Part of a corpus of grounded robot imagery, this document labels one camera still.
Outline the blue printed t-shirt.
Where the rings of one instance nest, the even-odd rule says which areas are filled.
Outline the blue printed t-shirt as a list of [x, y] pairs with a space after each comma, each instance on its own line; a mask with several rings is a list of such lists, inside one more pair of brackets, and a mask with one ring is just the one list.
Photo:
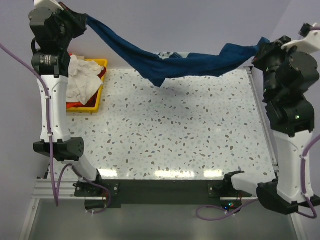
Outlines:
[[161, 87], [166, 79], [189, 76], [220, 77], [254, 57], [263, 44], [270, 43], [265, 37], [253, 46], [227, 43], [218, 55], [194, 52], [151, 53], [121, 38], [108, 26], [91, 16], [87, 18], [87, 25], [118, 56], [156, 87]]

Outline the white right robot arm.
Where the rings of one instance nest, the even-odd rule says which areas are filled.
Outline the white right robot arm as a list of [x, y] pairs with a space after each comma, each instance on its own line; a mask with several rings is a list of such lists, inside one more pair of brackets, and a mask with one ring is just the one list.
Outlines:
[[263, 43], [252, 61], [263, 73], [263, 100], [278, 151], [278, 178], [267, 182], [234, 171], [225, 175], [220, 188], [222, 193], [251, 194], [264, 208], [283, 215], [298, 213], [300, 207], [313, 210], [320, 204], [312, 189], [309, 160], [309, 151], [319, 140], [313, 137], [315, 110], [304, 96], [320, 78], [313, 57], [320, 50], [320, 29], [313, 26], [300, 36]]

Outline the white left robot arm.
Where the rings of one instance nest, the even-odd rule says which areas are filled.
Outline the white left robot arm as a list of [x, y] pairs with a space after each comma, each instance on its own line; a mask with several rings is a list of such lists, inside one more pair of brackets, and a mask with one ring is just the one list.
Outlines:
[[36, 153], [71, 164], [81, 182], [98, 182], [101, 175], [84, 155], [82, 137], [71, 137], [67, 127], [66, 94], [71, 41], [87, 29], [87, 15], [76, 13], [62, 2], [36, 0], [29, 15], [34, 34], [31, 64], [40, 76], [42, 130], [33, 144]]

